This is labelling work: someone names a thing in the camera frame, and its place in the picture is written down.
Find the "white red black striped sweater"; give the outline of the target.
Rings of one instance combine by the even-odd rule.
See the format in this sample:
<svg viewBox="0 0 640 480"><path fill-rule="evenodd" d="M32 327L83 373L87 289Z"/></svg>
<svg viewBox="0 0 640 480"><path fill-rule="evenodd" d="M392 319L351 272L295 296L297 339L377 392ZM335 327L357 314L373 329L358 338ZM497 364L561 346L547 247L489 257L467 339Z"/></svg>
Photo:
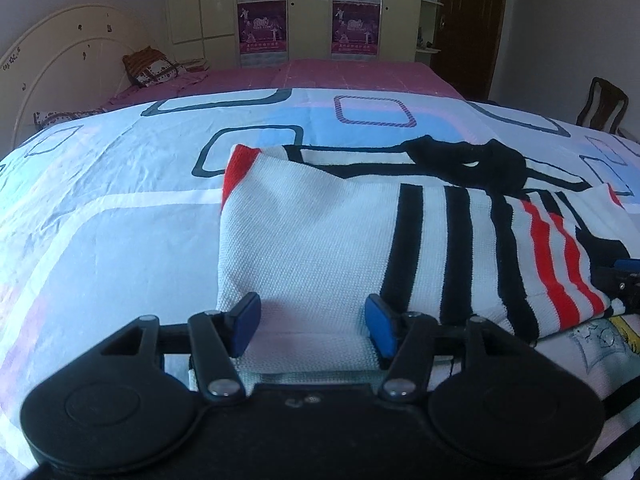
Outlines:
<svg viewBox="0 0 640 480"><path fill-rule="evenodd" d="M218 306L250 292L262 302L246 374L360 372L382 356L370 295L444 325L484 316L533 342L625 311L594 274L638 255L611 185L498 141L238 145L222 188Z"/></svg>

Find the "white patterned bed quilt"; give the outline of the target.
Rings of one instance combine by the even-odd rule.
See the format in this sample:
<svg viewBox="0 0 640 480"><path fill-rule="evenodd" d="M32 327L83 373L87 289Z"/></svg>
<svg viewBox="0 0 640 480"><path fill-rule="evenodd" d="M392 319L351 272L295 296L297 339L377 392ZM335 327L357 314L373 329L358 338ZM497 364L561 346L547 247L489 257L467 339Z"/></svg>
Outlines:
<svg viewBox="0 0 640 480"><path fill-rule="evenodd" d="M32 388L138 315L177 323L217 298L224 164L239 143L385 148L497 140L538 171L608 182L639 210L639 148L489 104L417 93L267 89L185 96L59 126L1 163L1 474L35 468Z"/></svg>

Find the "dark wooden chair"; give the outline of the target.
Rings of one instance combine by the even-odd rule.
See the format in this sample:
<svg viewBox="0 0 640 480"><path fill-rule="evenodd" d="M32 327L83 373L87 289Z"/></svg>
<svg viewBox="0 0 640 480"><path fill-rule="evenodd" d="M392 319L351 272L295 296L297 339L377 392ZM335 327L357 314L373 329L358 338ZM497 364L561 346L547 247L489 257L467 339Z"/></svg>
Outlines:
<svg viewBox="0 0 640 480"><path fill-rule="evenodd" d="M628 105L629 98L622 89L604 78L593 77L576 125L616 136Z"/></svg>

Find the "pink bed sheet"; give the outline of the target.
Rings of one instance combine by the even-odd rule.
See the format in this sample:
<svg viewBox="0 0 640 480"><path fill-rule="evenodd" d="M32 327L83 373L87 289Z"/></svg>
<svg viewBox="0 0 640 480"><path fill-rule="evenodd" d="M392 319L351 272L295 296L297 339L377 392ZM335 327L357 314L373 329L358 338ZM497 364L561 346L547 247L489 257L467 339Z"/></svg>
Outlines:
<svg viewBox="0 0 640 480"><path fill-rule="evenodd" d="M277 88L391 91L453 99L461 96L422 63L294 60L277 67L187 72L153 87L131 86L109 99L103 108L119 110L183 96Z"/></svg>

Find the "orange striped cartoon pillow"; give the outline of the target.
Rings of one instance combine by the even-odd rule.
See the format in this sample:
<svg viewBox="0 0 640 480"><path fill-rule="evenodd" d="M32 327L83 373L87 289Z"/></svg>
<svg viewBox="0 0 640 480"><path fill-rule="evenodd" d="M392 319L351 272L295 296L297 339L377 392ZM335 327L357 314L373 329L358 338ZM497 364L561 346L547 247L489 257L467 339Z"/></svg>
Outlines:
<svg viewBox="0 0 640 480"><path fill-rule="evenodd" d="M149 88L171 81L186 71L163 54L162 51L146 47L124 55L122 64L131 81L140 88Z"/></svg>

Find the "white dotted pillow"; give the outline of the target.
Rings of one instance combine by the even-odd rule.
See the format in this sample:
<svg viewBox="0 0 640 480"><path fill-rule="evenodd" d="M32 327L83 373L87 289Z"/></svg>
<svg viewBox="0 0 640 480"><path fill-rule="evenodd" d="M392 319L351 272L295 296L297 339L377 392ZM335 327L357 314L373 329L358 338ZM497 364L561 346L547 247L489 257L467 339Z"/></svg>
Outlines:
<svg viewBox="0 0 640 480"><path fill-rule="evenodd" d="M45 129L57 124L62 124L62 122L70 122L71 120L91 117L102 113L105 113L102 107L93 108L92 110L74 110L73 112L52 110L52 112L35 112L32 118L34 118L34 125L38 129Z"/></svg>

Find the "cream corner shelf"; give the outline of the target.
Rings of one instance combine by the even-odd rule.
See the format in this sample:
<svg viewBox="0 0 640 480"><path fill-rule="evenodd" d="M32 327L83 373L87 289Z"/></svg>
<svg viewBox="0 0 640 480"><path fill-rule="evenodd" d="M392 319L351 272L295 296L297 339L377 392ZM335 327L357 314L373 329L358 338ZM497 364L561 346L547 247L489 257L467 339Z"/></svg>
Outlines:
<svg viewBox="0 0 640 480"><path fill-rule="evenodd" d="M439 54L436 48L436 28L440 10L444 4L440 0L420 0L418 32L416 33L416 62L427 66Z"/></svg>

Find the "cream rounded headboard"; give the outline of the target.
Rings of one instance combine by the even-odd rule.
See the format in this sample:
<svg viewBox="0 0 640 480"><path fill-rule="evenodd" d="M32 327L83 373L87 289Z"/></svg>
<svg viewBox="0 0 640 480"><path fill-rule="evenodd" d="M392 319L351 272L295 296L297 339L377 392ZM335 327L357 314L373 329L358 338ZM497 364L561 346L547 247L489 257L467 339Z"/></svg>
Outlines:
<svg viewBox="0 0 640 480"><path fill-rule="evenodd" d="M32 26L1 57L1 154L36 132L35 112L92 110L127 89L122 57L153 44L112 6L72 6Z"/></svg>

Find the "dark wooden door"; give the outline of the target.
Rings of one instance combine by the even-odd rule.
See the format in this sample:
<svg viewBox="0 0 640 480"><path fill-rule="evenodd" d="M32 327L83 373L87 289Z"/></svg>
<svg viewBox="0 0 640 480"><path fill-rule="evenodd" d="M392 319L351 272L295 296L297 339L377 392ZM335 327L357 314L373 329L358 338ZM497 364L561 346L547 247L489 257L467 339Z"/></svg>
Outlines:
<svg viewBox="0 0 640 480"><path fill-rule="evenodd" d="M488 98L506 0L439 0L434 72L465 99Z"/></svg>

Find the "lower left purple poster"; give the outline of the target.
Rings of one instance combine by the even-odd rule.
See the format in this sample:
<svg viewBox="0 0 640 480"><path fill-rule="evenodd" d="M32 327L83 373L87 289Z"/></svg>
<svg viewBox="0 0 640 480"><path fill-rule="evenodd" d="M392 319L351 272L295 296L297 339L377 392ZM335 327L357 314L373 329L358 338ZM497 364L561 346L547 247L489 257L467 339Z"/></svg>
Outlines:
<svg viewBox="0 0 640 480"><path fill-rule="evenodd" d="M288 62L288 8L285 0L238 4L240 65L273 67Z"/></svg>

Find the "lower right purple poster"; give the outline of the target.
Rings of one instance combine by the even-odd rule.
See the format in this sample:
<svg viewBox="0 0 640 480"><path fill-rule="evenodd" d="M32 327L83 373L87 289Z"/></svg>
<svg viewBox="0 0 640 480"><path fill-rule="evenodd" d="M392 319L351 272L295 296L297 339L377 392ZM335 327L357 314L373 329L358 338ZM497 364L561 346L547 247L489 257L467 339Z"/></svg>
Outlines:
<svg viewBox="0 0 640 480"><path fill-rule="evenodd" d="M374 58L378 55L380 6L334 1L331 54L334 58Z"/></svg>

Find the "cream wardrobe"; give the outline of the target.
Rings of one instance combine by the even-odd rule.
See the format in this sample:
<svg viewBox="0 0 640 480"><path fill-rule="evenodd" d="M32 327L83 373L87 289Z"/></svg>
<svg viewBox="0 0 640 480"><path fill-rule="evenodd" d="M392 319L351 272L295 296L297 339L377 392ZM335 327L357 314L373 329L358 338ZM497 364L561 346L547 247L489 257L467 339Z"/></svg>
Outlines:
<svg viewBox="0 0 640 480"><path fill-rule="evenodd" d="M288 60L411 62L416 54L420 0L381 0L378 55L334 58L334 0L285 0ZM215 70L242 67L236 0L167 0L171 47L180 61L201 60Z"/></svg>

